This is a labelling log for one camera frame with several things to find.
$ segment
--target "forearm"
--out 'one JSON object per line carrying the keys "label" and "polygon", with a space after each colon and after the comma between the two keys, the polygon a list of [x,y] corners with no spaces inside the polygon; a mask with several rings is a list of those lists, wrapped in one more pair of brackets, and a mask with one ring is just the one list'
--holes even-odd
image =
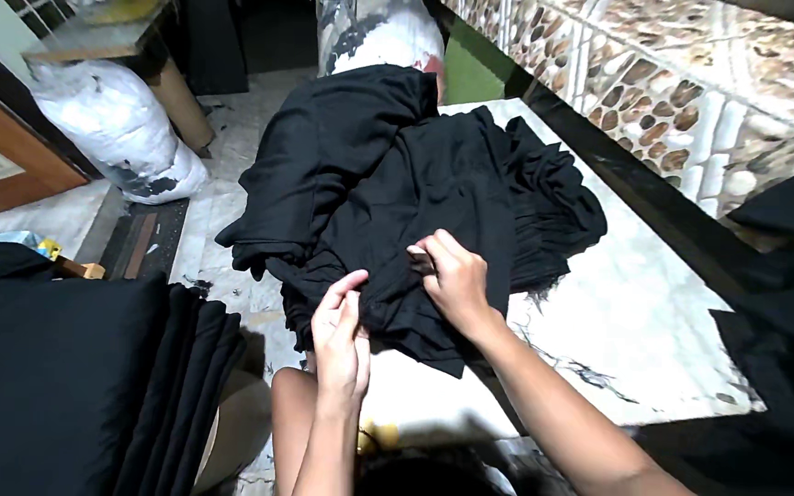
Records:
{"label": "forearm", "polygon": [[490,327],[471,335],[485,336],[475,344],[499,375],[532,439],[580,493],[637,494],[634,487],[648,481],[684,490],[501,319],[476,325]]}
{"label": "forearm", "polygon": [[359,404],[322,394],[293,496],[348,496],[354,490]]}

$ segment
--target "left hand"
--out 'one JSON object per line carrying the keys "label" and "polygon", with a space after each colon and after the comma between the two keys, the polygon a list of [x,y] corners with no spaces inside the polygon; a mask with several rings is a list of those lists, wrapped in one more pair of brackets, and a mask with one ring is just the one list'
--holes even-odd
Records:
{"label": "left hand", "polygon": [[312,317],[318,399],[360,407],[369,385],[369,334],[357,324],[360,293],[354,290],[369,274],[356,270],[326,291]]}

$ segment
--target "yellow object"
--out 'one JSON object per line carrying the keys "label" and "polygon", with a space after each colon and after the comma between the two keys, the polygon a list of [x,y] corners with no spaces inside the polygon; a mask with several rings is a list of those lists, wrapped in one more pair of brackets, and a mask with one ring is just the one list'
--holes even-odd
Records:
{"label": "yellow object", "polygon": [[39,242],[39,246],[36,251],[40,254],[46,254],[46,256],[51,260],[56,260],[57,257],[60,256],[60,252],[62,252],[62,250],[63,248],[59,242],[46,237]]}
{"label": "yellow object", "polygon": [[110,0],[82,17],[88,24],[133,22],[155,13],[162,0]]}
{"label": "yellow object", "polygon": [[397,431],[396,424],[376,425],[372,419],[367,418],[360,422],[360,432],[357,434],[357,454],[369,455],[374,453],[377,448],[397,449],[399,440],[400,433]]}

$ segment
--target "hand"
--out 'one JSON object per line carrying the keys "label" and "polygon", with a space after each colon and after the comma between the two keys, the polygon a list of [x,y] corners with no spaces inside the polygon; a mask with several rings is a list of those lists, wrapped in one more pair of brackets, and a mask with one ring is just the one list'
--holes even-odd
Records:
{"label": "hand", "polygon": [[369,334],[357,324],[360,293],[354,290],[368,276],[365,270],[356,270],[342,277],[330,286],[314,311],[318,400],[359,408],[369,385]]}
{"label": "hand", "polygon": [[486,301],[486,261],[465,250],[446,230],[437,230],[415,244],[433,259],[435,276],[425,276],[425,289],[437,308],[458,332],[469,335],[495,315],[501,314]]}

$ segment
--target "marble table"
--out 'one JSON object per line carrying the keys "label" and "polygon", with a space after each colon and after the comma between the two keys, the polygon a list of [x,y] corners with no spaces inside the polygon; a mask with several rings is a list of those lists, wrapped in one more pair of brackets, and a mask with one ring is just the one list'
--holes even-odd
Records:
{"label": "marble table", "polygon": [[[546,144],[557,135],[520,100],[490,108],[504,126],[520,116]],[[764,411],[734,366],[709,310],[730,310],[590,168],[609,233],[569,259],[546,298],[511,296],[507,323],[614,423],[624,426]],[[361,425],[385,446],[509,439],[520,434],[469,368],[461,379],[395,350],[373,356]]]}

